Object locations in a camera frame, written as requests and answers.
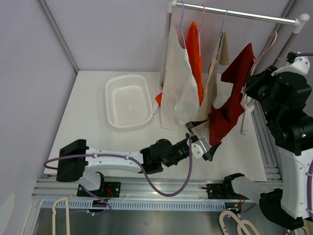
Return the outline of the pink wire hanger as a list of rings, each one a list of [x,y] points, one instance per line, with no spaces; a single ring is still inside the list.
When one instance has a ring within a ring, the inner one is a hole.
[[[202,30],[202,26],[203,26],[203,21],[204,21],[204,17],[205,17],[205,5],[202,4],[203,6],[203,13],[202,13],[202,17],[201,17],[201,23],[200,26],[198,28],[198,44],[199,44],[199,55],[201,56],[201,30]]]
[[[271,48],[274,46],[276,40],[277,40],[277,37],[278,37],[278,33],[277,31],[274,31],[272,32],[269,36],[268,36],[268,39],[270,39],[270,45],[267,46],[264,51],[261,53],[261,55],[254,60],[254,63],[250,69],[250,72],[249,72],[249,75],[253,75],[258,64],[260,63],[260,61],[263,59],[263,57],[271,50]]]

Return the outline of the dark red t shirt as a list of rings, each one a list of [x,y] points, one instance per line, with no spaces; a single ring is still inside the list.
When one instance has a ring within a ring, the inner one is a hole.
[[[237,124],[239,116],[244,112],[241,105],[241,91],[246,78],[254,63],[252,44],[248,44],[222,73],[221,81],[232,83],[232,91],[228,100],[222,107],[211,107],[209,114],[209,144],[215,146]]]

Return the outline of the beige t shirt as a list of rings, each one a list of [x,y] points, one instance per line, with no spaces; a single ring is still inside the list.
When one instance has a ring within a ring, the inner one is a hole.
[[[197,113],[197,121],[203,121],[197,129],[203,130],[208,128],[209,121],[208,116],[211,113],[211,106],[217,97],[217,74],[219,65],[226,66],[229,64],[229,53],[226,32],[222,32],[222,35],[217,43],[213,56],[211,58],[211,64],[208,70],[208,77],[206,85],[203,90],[203,100]]]

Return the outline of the orange t shirt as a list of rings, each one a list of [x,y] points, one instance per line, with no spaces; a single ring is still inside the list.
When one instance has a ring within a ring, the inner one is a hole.
[[[203,84],[202,84],[202,59],[200,53],[199,32],[200,30],[198,30],[197,23],[193,21],[189,27],[185,43],[192,74],[198,86],[199,104],[201,104],[203,101]]]

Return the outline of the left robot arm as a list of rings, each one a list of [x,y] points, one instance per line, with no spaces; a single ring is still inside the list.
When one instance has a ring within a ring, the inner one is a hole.
[[[99,150],[87,146],[85,139],[78,139],[60,149],[56,180],[77,182],[92,195],[101,196],[105,192],[102,170],[156,174],[162,172],[164,166],[177,165],[187,157],[212,161],[221,143],[210,146],[205,139],[194,134],[193,128],[200,124],[201,121],[187,123],[186,137],[176,144],[160,139],[149,147],[133,152]]]

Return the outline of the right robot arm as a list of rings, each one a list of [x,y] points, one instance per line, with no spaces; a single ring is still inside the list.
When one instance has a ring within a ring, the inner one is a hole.
[[[245,93],[261,104],[283,168],[282,188],[258,184],[241,173],[225,177],[223,194],[256,203],[269,221],[289,230],[313,217],[313,118],[304,112],[312,89],[305,76],[265,70],[249,76]]]

